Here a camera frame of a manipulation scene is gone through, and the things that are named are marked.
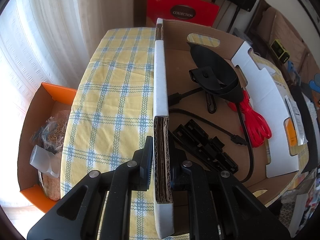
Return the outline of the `brown cardboard tray box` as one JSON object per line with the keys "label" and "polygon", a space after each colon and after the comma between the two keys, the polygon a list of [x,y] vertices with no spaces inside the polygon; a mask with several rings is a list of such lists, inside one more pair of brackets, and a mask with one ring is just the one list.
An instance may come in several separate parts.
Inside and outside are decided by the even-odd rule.
{"label": "brown cardboard tray box", "polygon": [[[233,103],[209,94],[191,80],[189,70],[196,65],[188,43],[211,49],[234,68],[244,95],[241,113]],[[266,68],[253,61],[247,42],[211,27],[158,19],[153,78],[153,195],[159,238],[175,232],[170,143],[183,150],[188,160],[209,170],[173,135],[180,124],[193,119],[210,138],[223,142],[224,152],[239,167],[232,175],[266,207],[286,190],[299,170],[298,156],[290,154],[284,127],[289,117],[276,83]]]}

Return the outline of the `clear plastic cup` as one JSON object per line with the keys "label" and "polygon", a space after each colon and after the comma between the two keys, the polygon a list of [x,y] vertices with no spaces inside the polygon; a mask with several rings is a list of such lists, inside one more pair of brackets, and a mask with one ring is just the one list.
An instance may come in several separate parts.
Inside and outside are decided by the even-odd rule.
{"label": "clear plastic cup", "polygon": [[61,158],[38,145],[31,152],[29,164],[52,178],[60,176]]}

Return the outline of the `plastic bag of snacks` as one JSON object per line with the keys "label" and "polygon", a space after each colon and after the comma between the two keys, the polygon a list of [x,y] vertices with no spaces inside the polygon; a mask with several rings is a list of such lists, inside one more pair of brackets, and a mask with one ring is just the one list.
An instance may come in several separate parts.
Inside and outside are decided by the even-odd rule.
{"label": "plastic bag of snacks", "polygon": [[30,138],[31,145],[38,145],[45,150],[56,154],[61,152],[65,139],[70,111],[58,111],[51,116]]}

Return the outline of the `yellow blue plaid tablecloth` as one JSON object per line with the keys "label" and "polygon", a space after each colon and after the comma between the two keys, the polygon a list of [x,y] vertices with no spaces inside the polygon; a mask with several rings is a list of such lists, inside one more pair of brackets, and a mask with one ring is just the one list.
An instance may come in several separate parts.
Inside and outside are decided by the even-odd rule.
{"label": "yellow blue plaid tablecloth", "polygon": [[66,128],[60,192],[128,161],[153,130],[154,28],[109,30],[80,81]]}

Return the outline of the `orange hard drive box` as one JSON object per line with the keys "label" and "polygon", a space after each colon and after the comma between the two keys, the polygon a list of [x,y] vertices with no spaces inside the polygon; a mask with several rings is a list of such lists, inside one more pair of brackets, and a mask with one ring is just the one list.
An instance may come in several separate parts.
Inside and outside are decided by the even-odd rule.
{"label": "orange hard drive box", "polygon": [[296,130],[295,130],[295,127],[293,125],[293,121],[291,118],[287,118],[285,120],[284,127],[285,127],[285,132],[286,132],[289,146],[290,147],[296,146],[298,143],[297,135],[296,135]]}

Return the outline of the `white instruction leaflets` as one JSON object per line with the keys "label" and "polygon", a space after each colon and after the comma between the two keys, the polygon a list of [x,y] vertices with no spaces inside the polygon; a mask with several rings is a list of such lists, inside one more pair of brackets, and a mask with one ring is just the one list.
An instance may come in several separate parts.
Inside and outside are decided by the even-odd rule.
{"label": "white instruction leaflets", "polygon": [[285,96],[285,101],[288,106],[288,109],[289,109],[289,112],[291,115],[291,119],[293,121],[293,125],[295,128],[296,137],[297,137],[297,144],[299,146],[305,145],[308,143],[308,140],[305,135],[303,121],[302,121],[302,115],[299,111],[297,103],[287,95]]}

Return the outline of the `orange cardboard box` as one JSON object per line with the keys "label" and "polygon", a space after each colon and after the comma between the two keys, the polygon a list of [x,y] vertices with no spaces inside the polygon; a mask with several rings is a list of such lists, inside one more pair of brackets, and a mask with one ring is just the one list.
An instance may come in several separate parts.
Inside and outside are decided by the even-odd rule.
{"label": "orange cardboard box", "polygon": [[41,136],[36,132],[44,128],[46,121],[60,111],[69,111],[76,96],[76,89],[42,83],[28,107],[22,126],[17,157],[17,179],[20,193],[42,212],[48,212],[56,201],[48,198],[40,184],[40,170],[56,175],[49,163],[50,153],[43,149]]}

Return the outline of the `yellow green small device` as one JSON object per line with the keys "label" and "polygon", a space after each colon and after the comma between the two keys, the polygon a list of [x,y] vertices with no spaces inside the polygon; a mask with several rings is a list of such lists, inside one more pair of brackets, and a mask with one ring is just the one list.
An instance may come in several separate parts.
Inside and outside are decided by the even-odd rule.
{"label": "yellow green small device", "polygon": [[278,39],[275,39],[272,42],[270,48],[276,55],[276,58],[280,61],[280,63],[285,64],[290,58],[289,52],[283,47]]}

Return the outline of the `white sheer curtain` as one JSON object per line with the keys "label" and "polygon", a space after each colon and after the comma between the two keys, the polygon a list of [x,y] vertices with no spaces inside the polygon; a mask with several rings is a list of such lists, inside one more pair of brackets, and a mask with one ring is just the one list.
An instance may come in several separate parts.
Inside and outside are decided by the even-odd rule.
{"label": "white sheer curtain", "polygon": [[9,0],[1,13],[1,204],[29,205],[17,181],[23,122],[43,82],[77,88],[109,29],[133,26],[133,0]]}

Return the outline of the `brown cushioned sofa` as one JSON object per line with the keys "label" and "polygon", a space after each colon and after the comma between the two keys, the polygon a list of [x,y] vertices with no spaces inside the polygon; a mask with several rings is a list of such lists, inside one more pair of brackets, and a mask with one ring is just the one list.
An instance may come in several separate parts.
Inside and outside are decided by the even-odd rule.
{"label": "brown cushioned sofa", "polygon": [[282,64],[271,50],[274,40],[279,40],[289,52],[289,60],[303,83],[309,83],[319,74],[319,66],[298,31],[280,11],[265,0],[259,0],[245,33],[253,42],[253,49],[274,63],[283,72],[285,79],[293,80],[294,77],[286,69],[287,64]]}

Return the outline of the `red collection gift bag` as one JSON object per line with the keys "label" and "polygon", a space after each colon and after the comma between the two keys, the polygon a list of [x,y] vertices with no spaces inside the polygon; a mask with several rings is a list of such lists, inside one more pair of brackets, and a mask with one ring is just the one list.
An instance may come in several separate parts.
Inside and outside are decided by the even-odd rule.
{"label": "red collection gift bag", "polygon": [[203,0],[146,0],[146,26],[154,27],[159,18],[211,27],[220,7]]}

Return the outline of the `black plastic bracket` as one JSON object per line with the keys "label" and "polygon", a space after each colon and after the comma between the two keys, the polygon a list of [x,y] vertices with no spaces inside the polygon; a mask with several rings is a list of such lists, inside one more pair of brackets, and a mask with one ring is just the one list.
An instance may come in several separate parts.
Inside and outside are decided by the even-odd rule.
{"label": "black plastic bracket", "polygon": [[180,124],[173,135],[187,152],[210,171],[219,167],[231,174],[238,172],[237,163],[223,150],[224,143],[217,137],[210,138],[193,119],[185,125]]}

